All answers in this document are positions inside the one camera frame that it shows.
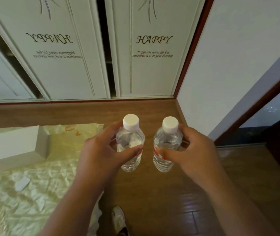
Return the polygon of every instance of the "white wall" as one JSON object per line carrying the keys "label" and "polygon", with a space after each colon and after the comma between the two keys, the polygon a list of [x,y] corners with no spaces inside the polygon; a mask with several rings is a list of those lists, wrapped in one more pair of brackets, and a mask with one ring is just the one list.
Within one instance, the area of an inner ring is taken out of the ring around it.
{"label": "white wall", "polygon": [[280,0],[215,0],[177,97],[188,125],[216,139],[238,118],[219,123],[279,57]]}
{"label": "white wall", "polygon": [[280,93],[240,127],[268,127],[280,120]]}

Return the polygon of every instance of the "forearm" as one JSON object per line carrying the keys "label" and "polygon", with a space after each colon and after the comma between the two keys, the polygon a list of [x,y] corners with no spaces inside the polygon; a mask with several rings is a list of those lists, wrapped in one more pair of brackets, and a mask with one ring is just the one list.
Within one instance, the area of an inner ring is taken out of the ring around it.
{"label": "forearm", "polygon": [[44,226],[41,236],[86,235],[91,214],[101,193],[92,184],[74,182]]}
{"label": "forearm", "polygon": [[227,236],[279,235],[254,203],[228,178],[217,177],[215,185],[206,190],[216,216]]}

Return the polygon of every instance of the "wooden baseboard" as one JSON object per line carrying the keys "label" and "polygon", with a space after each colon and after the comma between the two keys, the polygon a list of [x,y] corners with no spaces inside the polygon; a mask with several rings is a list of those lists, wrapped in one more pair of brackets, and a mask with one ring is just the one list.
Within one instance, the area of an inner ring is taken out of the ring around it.
{"label": "wooden baseboard", "polygon": [[184,116],[184,114],[183,114],[182,111],[181,111],[181,107],[180,107],[180,105],[179,105],[177,99],[175,100],[175,105],[176,105],[176,108],[177,108],[177,111],[178,111],[178,113],[179,113],[179,116],[180,116],[180,119],[181,119],[182,123],[183,123],[185,126],[188,126],[188,124],[187,124],[187,122],[186,122],[186,119],[185,119],[185,116]]}

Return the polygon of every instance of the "plastic water bottle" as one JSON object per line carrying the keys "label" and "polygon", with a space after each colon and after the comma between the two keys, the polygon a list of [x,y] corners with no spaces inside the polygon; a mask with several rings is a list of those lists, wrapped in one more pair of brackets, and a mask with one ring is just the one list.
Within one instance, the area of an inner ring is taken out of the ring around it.
{"label": "plastic water bottle", "polygon": [[[145,136],[139,128],[139,118],[134,114],[127,114],[124,117],[123,127],[116,133],[117,151],[121,152],[127,148],[143,145]],[[133,171],[141,161],[142,150],[121,168],[124,171]]]}
{"label": "plastic water bottle", "polygon": [[182,133],[178,130],[178,120],[174,117],[166,117],[162,127],[158,129],[154,137],[154,156],[153,162],[161,172],[168,172],[173,162],[169,161],[156,151],[157,148],[178,150],[182,141]]}

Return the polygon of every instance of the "shoe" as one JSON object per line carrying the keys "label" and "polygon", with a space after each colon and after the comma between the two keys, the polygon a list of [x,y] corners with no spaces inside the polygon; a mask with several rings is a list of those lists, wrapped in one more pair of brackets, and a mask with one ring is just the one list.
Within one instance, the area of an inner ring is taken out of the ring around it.
{"label": "shoe", "polygon": [[124,212],[119,206],[115,206],[112,210],[112,219],[113,219],[113,224],[115,227],[115,233],[119,234],[119,232],[123,229],[126,228],[126,219],[124,216]]}

